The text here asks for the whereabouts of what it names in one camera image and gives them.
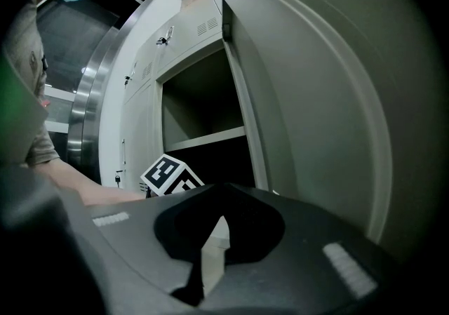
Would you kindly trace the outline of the dark glass door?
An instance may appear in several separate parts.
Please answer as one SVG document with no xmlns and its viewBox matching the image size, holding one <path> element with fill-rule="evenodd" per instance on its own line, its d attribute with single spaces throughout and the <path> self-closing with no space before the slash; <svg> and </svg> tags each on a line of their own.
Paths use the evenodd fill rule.
<svg viewBox="0 0 449 315">
<path fill-rule="evenodd" d="M 103 0 L 50 1 L 39 9 L 37 26 L 46 62 L 46 84 L 76 91 L 94 50 L 111 27 L 121 26 L 122 14 Z M 67 155 L 68 134 L 49 132 L 61 157 Z"/>
</svg>

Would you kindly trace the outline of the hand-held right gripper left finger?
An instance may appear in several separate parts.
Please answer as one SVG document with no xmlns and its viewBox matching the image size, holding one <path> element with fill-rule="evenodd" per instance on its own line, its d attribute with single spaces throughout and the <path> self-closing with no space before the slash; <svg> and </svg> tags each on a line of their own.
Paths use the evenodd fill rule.
<svg viewBox="0 0 449 315">
<path fill-rule="evenodd" d="M 192 264 L 173 259 L 154 233 L 160 213 L 206 190 L 82 208 L 82 251 L 107 315 L 225 315 L 215 291 L 192 304 Z"/>
</svg>

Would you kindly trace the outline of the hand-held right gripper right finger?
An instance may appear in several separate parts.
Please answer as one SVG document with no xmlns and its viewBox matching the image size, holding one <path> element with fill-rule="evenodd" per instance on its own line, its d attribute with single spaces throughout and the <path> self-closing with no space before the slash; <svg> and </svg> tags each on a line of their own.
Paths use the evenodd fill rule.
<svg viewBox="0 0 449 315">
<path fill-rule="evenodd" d="M 231 185 L 250 249 L 281 240 L 257 262 L 229 264 L 203 310 L 226 315 L 425 315 L 434 304 L 422 256 L 396 262 L 360 231 L 327 211 L 259 189 Z"/>
</svg>

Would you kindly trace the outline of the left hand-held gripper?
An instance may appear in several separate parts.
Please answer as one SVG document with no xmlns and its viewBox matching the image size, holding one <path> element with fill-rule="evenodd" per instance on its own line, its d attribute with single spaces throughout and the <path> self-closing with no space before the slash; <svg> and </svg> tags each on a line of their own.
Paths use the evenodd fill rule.
<svg viewBox="0 0 449 315">
<path fill-rule="evenodd" d="M 160 156 L 140 178 L 157 196 L 176 194 L 204 186 L 185 162 L 167 154 Z"/>
</svg>

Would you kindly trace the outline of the white notice with red tape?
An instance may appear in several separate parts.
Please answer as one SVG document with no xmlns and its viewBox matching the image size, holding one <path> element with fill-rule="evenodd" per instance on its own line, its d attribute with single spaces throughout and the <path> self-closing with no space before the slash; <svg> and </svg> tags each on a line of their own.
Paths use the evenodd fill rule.
<svg viewBox="0 0 449 315">
<path fill-rule="evenodd" d="M 69 118 L 72 111 L 76 91 L 63 91 L 45 85 L 43 106 L 48 112 L 45 121 L 48 132 L 68 134 Z"/>
</svg>

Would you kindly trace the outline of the grey metal locker cabinet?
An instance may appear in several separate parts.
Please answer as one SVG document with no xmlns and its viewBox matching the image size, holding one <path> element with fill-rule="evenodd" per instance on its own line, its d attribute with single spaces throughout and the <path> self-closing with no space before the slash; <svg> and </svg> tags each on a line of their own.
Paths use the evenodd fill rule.
<svg viewBox="0 0 449 315">
<path fill-rule="evenodd" d="M 99 176 L 162 154 L 326 210 L 399 262 L 441 197 L 447 86 L 415 0 L 198 0 L 138 11 L 109 74 Z"/>
</svg>

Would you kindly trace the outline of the person's grey shirt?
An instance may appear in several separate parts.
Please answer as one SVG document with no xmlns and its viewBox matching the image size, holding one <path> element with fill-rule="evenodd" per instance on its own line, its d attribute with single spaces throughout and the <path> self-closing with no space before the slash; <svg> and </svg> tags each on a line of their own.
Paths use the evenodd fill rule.
<svg viewBox="0 0 449 315">
<path fill-rule="evenodd" d="M 25 0 L 0 45 L 0 164 L 30 168 L 59 159 L 45 127 L 47 63 L 37 0 Z"/>
</svg>

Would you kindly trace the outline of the person's left forearm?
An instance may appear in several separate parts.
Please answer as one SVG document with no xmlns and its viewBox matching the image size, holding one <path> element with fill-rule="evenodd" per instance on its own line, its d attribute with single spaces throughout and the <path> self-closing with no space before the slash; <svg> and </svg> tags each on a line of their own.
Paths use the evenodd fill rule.
<svg viewBox="0 0 449 315">
<path fill-rule="evenodd" d="M 59 187 L 76 191 L 87 206 L 123 203 L 143 200 L 144 196 L 119 187 L 103 187 L 60 159 L 40 163 L 32 167 L 44 174 Z"/>
</svg>

